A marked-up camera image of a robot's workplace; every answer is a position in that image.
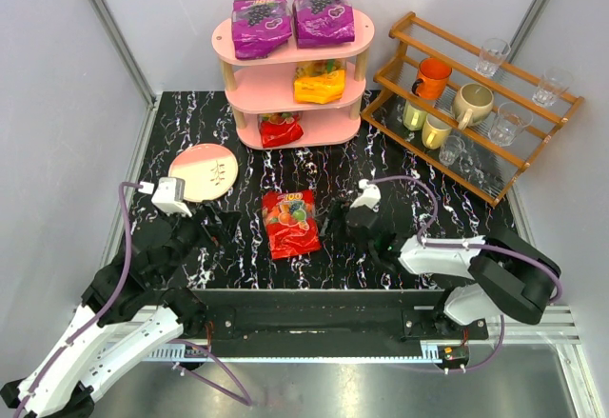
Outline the orange candy bag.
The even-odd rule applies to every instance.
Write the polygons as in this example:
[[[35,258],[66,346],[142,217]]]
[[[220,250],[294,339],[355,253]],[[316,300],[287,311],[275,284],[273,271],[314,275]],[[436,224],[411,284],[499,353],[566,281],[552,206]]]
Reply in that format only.
[[[323,59],[298,62],[293,80],[297,103],[325,105],[340,100],[344,93],[346,61]]]

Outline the purple candy bag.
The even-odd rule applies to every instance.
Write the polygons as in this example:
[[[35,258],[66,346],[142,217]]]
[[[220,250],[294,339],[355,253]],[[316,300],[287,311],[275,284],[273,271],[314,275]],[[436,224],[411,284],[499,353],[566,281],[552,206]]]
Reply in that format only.
[[[355,41],[350,0],[293,0],[296,44],[318,48]]]
[[[238,60],[266,58],[292,36],[287,0],[234,0],[231,37]]]

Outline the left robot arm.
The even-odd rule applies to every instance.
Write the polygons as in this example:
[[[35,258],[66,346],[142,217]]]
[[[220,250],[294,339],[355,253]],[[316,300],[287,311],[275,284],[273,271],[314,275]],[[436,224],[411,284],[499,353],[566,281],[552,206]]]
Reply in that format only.
[[[160,215],[127,229],[124,246],[82,295],[60,340],[28,377],[1,397],[16,416],[88,417],[111,385],[158,347],[208,338],[208,307],[168,281],[195,250],[226,246],[241,215],[210,204],[192,216]]]

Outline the purple candy bag front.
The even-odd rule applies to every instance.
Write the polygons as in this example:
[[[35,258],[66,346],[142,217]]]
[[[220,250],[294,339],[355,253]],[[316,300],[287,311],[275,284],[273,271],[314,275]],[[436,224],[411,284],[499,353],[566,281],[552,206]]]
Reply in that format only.
[[[355,41],[350,0],[293,0],[296,44],[318,48]]]

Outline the red candy bag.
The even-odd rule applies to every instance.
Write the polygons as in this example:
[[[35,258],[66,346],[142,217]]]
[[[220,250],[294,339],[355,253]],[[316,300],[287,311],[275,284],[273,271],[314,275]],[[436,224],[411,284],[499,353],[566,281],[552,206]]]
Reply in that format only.
[[[268,192],[262,199],[262,215],[273,260],[304,255],[321,248],[314,220],[311,189],[297,192]]]
[[[300,111],[276,112],[260,115],[258,130],[264,149],[281,147],[299,140],[304,135]]]

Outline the purple candy bag back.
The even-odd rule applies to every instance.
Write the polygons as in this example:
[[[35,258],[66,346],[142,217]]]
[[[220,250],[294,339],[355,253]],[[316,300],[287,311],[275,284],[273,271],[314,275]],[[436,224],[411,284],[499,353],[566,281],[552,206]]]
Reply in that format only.
[[[292,36],[287,0],[234,0],[231,37],[238,60],[266,58]]]

